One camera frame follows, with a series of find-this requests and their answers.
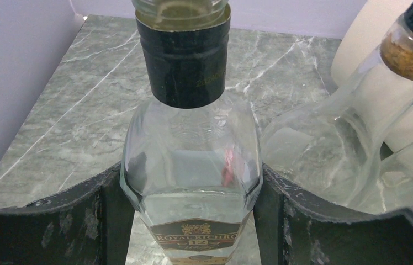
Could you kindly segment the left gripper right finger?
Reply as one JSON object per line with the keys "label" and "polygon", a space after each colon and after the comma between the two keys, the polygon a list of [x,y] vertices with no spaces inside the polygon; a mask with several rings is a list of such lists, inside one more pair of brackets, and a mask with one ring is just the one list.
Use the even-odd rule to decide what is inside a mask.
{"label": "left gripper right finger", "polygon": [[381,215],[358,212],[264,165],[253,214],[266,265],[413,264],[413,208]]}

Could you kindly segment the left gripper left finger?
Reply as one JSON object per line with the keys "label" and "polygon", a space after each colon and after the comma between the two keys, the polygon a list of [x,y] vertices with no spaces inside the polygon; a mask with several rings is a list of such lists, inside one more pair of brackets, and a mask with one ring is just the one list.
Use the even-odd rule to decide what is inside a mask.
{"label": "left gripper left finger", "polygon": [[0,209],[0,264],[124,264],[134,208],[120,164],[23,207]]}

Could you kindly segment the clear bottle white label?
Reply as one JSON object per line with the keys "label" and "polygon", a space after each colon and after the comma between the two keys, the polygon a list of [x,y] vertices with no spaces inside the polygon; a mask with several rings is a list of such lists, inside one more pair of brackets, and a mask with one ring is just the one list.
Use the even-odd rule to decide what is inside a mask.
{"label": "clear bottle white label", "polygon": [[274,118],[261,137],[264,162],[292,182],[332,203],[349,207],[380,172],[380,148],[390,127],[413,109],[413,2],[376,48],[381,62],[401,79],[393,105],[373,124],[359,108],[377,81],[374,66],[359,65],[345,84],[318,103]]}

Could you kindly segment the clear bottle gold black label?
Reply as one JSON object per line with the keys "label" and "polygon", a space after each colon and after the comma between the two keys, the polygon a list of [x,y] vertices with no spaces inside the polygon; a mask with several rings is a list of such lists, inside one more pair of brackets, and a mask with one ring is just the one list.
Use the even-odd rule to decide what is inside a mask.
{"label": "clear bottle gold black label", "polygon": [[120,186],[172,264],[227,264],[263,183],[251,107],[225,90],[231,8],[133,5],[153,98],[131,119]]}

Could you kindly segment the small pink block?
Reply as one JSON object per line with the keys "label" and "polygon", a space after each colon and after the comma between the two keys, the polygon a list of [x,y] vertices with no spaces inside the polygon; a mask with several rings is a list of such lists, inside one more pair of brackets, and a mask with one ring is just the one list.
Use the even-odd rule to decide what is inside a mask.
{"label": "small pink block", "polygon": [[233,162],[233,151],[232,150],[226,150],[225,153],[225,166],[221,171],[221,175],[222,175],[222,185],[223,187],[227,187],[229,186],[231,183],[234,182],[234,169],[232,166],[232,162]]}

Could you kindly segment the cream round drawer cabinet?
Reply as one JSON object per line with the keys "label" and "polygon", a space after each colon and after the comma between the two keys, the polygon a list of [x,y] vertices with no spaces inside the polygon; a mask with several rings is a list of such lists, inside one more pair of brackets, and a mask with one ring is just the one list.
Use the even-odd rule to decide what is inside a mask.
{"label": "cream round drawer cabinet", "polygon": [[[331,77],[340,87],[359,65],[374,66],[377,81],[389,85],[381,92],[369,91],[359,108],[371,124],[380,118],[393,102],[389,96],[400,89],[401,79],[381,62],[376,48],[387,31],[408,9],[411,1],[367,1],[345,34],[331,67]],[[397,152],[413,143],[413,109],[391,126],[384,142]]]}

